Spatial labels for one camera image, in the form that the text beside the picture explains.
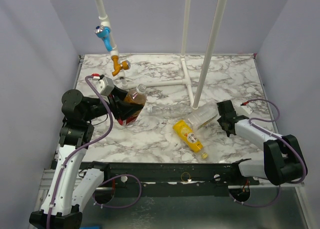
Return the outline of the red gold labelled bottle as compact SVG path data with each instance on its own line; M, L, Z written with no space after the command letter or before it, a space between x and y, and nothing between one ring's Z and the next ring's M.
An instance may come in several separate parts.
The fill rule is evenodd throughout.
M146 90L147 87L144 84L139 84L136 88L130 89L128 91L123 101L131 106L129 108L130 116L128 116L124 120L118 120L121 126L130 126L137 120L140 112L142 111L142 108L145 106L145 103L147 101Z

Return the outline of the large clear plastic bottle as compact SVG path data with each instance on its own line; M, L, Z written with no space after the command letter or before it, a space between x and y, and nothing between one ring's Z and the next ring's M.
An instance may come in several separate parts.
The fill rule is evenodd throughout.
M217 117L217 115L217 104L213 101L210 101L188 114L184 121L191 127L193 131L196 131L210 123Z

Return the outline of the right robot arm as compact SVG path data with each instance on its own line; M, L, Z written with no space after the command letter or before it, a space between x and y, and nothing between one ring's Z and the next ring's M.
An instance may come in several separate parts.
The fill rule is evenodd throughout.
M291 134L274 133L254 123L254 120L271 123L278 117L266 120L238 115L231 100L216 105L220 115L217 121L228 137L242 137L263 151L263 160L245 159L238 162L238 168L230 172L230 180L234 184L241 185L248 177L269 180L275 186L304 181L308 168L298 139Z

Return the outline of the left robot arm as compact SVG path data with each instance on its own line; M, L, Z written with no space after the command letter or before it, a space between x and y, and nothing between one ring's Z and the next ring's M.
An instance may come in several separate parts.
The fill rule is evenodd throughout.
M114 87L108 101L102 96L85 97L77 89L62 96L63 126L59 132L57 165L47 196L40 210L31 213L29 223L37 229L78 229L83 210L98 186L110 183L108 164L93 162L84 179L76 185L82 160L90 145L94 126L91 121L108 115L110 120L126 120L143 106L125 102L127 92Z

